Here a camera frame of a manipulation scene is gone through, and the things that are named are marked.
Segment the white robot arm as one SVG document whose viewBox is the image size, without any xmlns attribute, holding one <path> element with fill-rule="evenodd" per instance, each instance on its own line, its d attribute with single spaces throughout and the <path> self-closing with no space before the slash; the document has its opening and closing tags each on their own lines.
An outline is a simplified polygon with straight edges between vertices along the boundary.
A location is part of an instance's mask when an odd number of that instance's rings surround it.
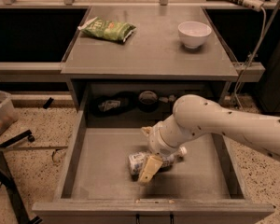
<svg viewBox="0 0 280 224">
<path fill-rule="evenodd" d="M 280 117 L 229 110 L 188 94 L 178 98 L 172 115 L 148 129 L 147 148 L 138 181 L 146 184 L 160 170 L 163 159 L 205 134 L 226 136 L 280 161 Z"/>
</svg>

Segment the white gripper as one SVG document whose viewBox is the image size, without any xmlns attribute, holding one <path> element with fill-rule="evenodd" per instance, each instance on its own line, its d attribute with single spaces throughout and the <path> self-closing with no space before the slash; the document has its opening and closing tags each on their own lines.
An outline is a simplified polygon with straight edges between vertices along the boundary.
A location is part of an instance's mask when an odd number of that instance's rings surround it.
<svg viewBox="0 0 280 224">
<path fill-rule="evenodd" d="M 154 126 L 146 126 L 141 128 L 141 132 L 147 138 L 147 149 L 153 154 L 149 154 L 144 158 L 144 162 L 138 176 L 139 183 L 148 183 L 160 170 L 162 166 L 161 156 L 167 157 L 177 151 L 176 147 L 170 147 L 163 140 L 161 137 L 161 128 L 161 121 Z"/>
</svg>

